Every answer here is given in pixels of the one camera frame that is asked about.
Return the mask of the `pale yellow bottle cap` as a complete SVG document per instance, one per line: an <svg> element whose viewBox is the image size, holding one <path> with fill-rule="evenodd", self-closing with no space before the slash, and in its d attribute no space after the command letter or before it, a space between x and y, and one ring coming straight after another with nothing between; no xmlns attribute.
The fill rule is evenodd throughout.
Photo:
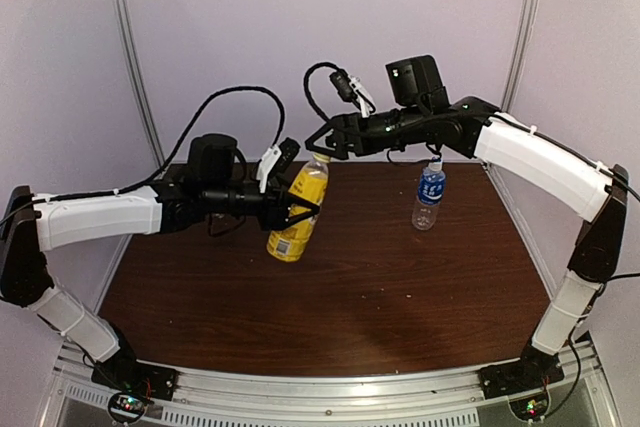
<svg viewBox="0 0 640 427"><path fill-rule="evenodd" d="M329 163L331 161L331 158L329 156L320 153L314 153L313 158L318 162Z"/></svg>

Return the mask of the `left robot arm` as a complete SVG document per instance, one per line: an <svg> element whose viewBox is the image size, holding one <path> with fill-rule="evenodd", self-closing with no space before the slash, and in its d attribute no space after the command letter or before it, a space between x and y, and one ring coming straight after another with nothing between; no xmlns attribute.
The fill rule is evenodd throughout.
<svg viewBox="0 0 640 427"><path fill-rule="evenodd" d="M145 374L124 335L54 280L46 252L121 235L175 233L212 214L254 217L264 230L284 230L320 211L275 177L298 150L285 139L263 155L256 180L241 180L233 176L242 157L236 140L207 134L192 140L186 163L139 187L61 196L15 188L1 222L2 300L31 310L76 343L106 381L137 389Z"/></svg>

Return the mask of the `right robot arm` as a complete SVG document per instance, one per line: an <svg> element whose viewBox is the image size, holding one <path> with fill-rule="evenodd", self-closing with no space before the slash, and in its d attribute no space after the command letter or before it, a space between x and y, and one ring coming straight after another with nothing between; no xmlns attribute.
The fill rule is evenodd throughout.
<svg viewBox="0 0 640 427"><path fill-rule="evenodd" d="M430 55L395 61L385 69L397 106L377 113L345 69L324 61L305 72L305 98L324 122L306 140L308 150L346 160L414 144L447 147L512 172L583 221L560 287L511 365L517 385L533 388L550 373L572 330L614 277L633 192L628 173L619 165L588 159L478 97L450 102Z"/></svg>

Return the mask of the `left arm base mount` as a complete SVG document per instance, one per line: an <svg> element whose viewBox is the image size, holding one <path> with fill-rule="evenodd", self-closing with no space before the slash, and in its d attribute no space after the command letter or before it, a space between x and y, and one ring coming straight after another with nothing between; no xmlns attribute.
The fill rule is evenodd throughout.
<svg viewBox="0 0 640 427"><path fill-rule="evenodd" d="M132 351L120 349L94 364L91 381L145 399L171 401L177 377L173 368L141 362Z"/></svg>

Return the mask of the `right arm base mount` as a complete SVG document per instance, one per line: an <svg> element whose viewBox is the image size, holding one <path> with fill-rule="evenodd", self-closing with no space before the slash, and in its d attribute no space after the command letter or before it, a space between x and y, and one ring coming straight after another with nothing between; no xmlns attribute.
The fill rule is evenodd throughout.
<svg viewBox="0 0 640 427"><path fill-rule="evenodd" d="M492 364L478 371L486 400L543 389L565 378L557 354L549 355L527 345L513 361Z"/></svg>

